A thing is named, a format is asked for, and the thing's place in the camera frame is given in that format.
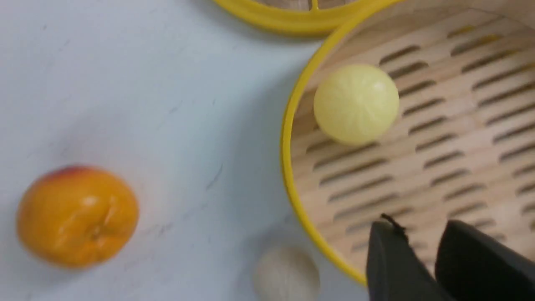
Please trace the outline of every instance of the yellow bun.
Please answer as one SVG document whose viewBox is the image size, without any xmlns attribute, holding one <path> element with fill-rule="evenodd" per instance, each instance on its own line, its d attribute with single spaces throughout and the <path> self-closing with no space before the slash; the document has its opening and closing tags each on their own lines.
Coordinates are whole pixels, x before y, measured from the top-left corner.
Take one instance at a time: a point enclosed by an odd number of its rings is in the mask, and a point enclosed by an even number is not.
<svg viewBox="0 0 535 301">
<path fill-rule="evenodd" d="M 320 129 L 343 144 L 377 140 L 392 125 L 399 110 L 394 81 L 371 65 L 342 67 L 319 85 L 314 115 Z"/>
</svg>

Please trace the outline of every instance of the countertop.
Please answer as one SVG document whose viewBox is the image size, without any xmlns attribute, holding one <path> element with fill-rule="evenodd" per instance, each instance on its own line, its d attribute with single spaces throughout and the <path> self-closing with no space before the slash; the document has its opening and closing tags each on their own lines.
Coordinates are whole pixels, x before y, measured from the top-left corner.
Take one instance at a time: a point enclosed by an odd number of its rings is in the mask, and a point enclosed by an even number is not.
<svg viewBox="0 0 535 301">
<path fill-rule="evenodd" d="M 0 300 L 256 300 L 250 272 L 293 243 L 320 300 L 367 300 L 312 246 L 282 184 L 291 89 L 320 45 L 261 32 L 209 0 L 0 3 Z M 39 175 L 103 166 L 139 197 L 113 260 L 75 273 L 19 245 L 18 201 Z"/>
</svg>

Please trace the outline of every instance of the orange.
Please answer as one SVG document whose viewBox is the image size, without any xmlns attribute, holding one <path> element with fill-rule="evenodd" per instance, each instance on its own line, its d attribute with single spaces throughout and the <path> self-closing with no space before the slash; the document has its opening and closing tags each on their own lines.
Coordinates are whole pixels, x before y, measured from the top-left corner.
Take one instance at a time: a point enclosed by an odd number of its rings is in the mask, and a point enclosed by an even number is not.
<svg viewBox="0 0 535 301">
<path fill-rule="evenodd" d="M 35 255 L 69 268 L 115 256 L 130 240 L 139 209 L 134 193 L 109 172 L 69 166 L 37 179 L 17 213 L 17 232 Z"/>
</svg>

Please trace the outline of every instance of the black wire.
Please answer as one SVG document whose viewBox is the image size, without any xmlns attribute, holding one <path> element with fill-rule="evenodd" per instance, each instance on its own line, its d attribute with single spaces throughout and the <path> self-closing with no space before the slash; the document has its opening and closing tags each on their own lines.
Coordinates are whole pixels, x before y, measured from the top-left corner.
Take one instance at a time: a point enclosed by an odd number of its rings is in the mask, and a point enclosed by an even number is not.
<svg viewBox="0 0 535 301">
<path fill-rule="evenodd" d="M 398 222 L 396 222 L 394 220 L 394 218 L 392 218 L 391 216 L 386 215 L 384 213 L 381 214 L 381 218 L 386 220 L 390 224 L 392 224 L 392 226 L 394 227 L 394 233 L 396 233 L 397 235 L 402 236 L 407 243 L 409 242 L 409 237 L 407 236 L 407 233 L 405 232 L 407 228 L 402 227 L 400 224 L 398 224 Z"/>
</svg>

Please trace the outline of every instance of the plastic fruit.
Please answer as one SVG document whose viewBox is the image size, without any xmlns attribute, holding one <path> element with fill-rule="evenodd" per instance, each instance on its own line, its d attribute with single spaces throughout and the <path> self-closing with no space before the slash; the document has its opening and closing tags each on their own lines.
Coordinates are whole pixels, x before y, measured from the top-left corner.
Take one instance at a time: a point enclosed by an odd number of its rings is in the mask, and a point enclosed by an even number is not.
<svg viewBox="0 0 535 301">
<path fill-rule="evenodd" d="M 37 179 L 19 204 L 17 232 L 35 255 L 70 268 L 87 268 L 116 255 L 129 241 L 139 210 L 119 178 L 70 166 Z"/>
<path fill-rule="evenodd" d="M 275 247 L 260 258 L 253 286 L 259 301 L 314 301 L 319 295 L 319 271 L 301 249 Z"/>
<path fill-rule="evenodd" d="M 395 121 L 399 94 L 394 81 L 370 65 L 342 67 L 319 85 L 314 115 L 333 140 L 363 145 L 377 140 Z"/>
</svg>

